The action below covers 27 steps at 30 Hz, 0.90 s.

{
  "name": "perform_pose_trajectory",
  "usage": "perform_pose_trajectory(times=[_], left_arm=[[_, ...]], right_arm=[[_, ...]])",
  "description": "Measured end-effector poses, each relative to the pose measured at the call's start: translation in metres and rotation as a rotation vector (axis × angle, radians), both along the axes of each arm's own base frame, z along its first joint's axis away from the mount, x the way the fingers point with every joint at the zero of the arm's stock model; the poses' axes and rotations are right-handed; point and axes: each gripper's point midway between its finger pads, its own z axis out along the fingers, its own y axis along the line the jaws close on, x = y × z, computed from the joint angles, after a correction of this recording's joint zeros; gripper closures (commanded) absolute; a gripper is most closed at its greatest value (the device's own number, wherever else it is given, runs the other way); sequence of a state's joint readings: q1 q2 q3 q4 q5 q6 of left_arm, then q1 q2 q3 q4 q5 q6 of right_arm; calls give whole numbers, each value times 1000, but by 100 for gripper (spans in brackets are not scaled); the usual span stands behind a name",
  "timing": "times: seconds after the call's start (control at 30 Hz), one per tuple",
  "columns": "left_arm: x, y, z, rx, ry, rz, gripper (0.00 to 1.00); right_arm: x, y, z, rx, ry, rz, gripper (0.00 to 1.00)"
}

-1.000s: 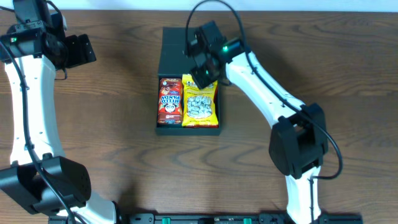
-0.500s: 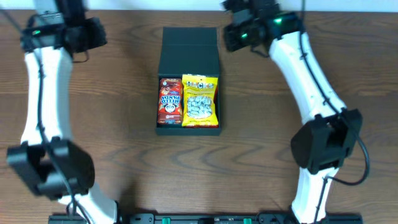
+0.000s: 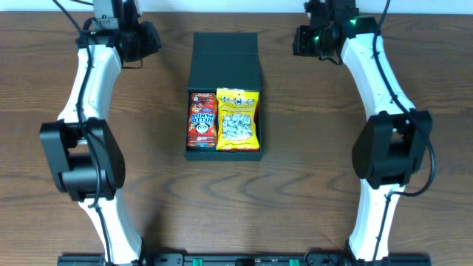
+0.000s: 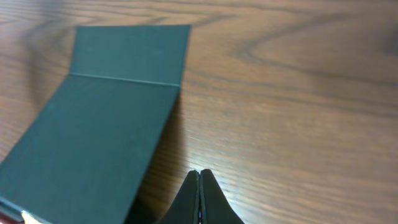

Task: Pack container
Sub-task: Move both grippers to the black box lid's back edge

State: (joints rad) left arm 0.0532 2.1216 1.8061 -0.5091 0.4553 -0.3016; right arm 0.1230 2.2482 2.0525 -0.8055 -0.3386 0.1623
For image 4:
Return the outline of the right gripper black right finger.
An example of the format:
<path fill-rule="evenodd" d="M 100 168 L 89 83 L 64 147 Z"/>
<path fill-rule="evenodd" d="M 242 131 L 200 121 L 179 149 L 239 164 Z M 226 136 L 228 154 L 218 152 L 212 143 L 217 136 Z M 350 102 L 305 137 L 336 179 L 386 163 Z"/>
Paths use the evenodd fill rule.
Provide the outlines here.
<path fill-rule="evenodd" d="M 210 169 L 200 172 L 200 211 L 203 224 L 244 224 L 231 208 Z"/>

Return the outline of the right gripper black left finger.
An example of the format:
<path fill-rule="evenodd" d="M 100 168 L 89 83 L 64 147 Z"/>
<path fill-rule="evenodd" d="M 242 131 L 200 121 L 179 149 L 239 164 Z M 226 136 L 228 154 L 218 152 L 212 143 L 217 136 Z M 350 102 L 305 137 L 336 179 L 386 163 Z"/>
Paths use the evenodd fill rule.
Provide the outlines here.
<path fill-rule="evenodd" d="M 199 178 L 195 170 L 187 174 L 170 208 L 157 224 L 199 224 Z"/>

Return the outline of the black gift box with lid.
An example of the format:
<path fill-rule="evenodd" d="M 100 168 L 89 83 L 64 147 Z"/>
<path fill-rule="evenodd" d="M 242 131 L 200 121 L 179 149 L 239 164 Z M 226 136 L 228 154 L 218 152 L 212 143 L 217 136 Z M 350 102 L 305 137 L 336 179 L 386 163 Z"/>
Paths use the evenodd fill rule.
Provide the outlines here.
<path fill-rule="evenodd" d="M 69 73 L 1 162 L 1 213 L 124 223 L 180 93 L 190 26 L 82 26 Z"/>

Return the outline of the yellow Hacks candy bag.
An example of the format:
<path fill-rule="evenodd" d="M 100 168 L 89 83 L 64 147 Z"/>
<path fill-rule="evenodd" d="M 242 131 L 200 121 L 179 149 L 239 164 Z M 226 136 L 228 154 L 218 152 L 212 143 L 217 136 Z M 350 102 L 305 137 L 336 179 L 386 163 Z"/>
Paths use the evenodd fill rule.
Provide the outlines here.
<path fill-rule="evenodd" d="M 40 220 L 37 220 L 33 215 L 27 211 L 21 211 L 24 224 L 44 224 Z"/>

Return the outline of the red Hello Panda box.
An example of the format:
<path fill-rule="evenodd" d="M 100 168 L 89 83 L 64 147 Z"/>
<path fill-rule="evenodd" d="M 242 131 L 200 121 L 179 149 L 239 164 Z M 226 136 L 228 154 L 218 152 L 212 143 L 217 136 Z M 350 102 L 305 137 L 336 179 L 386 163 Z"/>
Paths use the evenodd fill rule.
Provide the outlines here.
<path fill-rule="evenodd" d="M 24 224 L 24 220 L 20 215 L 10 215 L 1 212 L 0 213 L 1 224 Z"/>

